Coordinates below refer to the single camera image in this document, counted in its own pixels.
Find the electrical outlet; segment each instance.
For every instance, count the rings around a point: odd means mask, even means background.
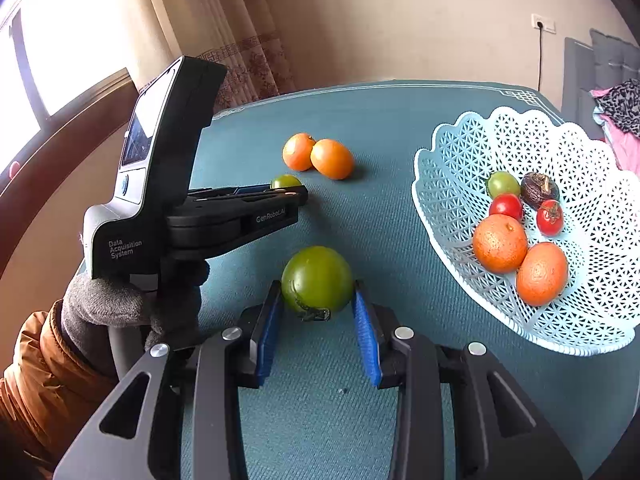
[[[545,16],[540,16],[539,14],[531,15],[531,27],[538,28],[538,22],[542,22],[542,30],[545,32],[550,32],[551,34],[556,33],[556,22],[551,18],[546,18]]]

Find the window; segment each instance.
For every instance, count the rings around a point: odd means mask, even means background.
[[[9,27],[0,30],[0,168],[40,129],[22,85]]]
[[[125,66],[116,0],[0,8],[0,170],[25,162]]]

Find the fruit basket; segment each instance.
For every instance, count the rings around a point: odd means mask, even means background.
[[[640,182],[616,167],[610,148],[573,123],[555,126],[539,110],[496,108],[488,119],[466,112],[441,124],[431,150],[414,160],[414,204],[431,245],[465,292],[506,326],[544,348],[573,355],[611,352],[629,344],[640,322]],[[529,245],[552,241],[564,251],[569,281],[546,306],[525,304],[515,272],[485,270],[472,236],[487,216],[485,180],[530,171],[558,184],[561,235],[545,238],[525,206]]]

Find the green tomato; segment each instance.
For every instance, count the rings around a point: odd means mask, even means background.
[[[491,198],[495,198],[505,193],[513,193],[520,196],[520,183],[517,179],[506,171],[496,171],[492,173],[486,181],[486,188]]]
[[[295,176],[289,174],[277,176],[271,181],[271,189],[294,186],[302,186],[302,182],[300,182]]]
[[[284,268],[282,295],[303,320],[328,320],[353,296],[349,264],[328,247],[302,249]]]

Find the red tomato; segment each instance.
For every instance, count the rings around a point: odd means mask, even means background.
[[[545,236],[556,236],[564,227],[564,215],[558,200],[545,200],[536,214],[538,229]]]
[[[489,206],[489,215],[507,215],[522,220],[522,202],[520,197],[513,193],[504,193],[494,198]]]

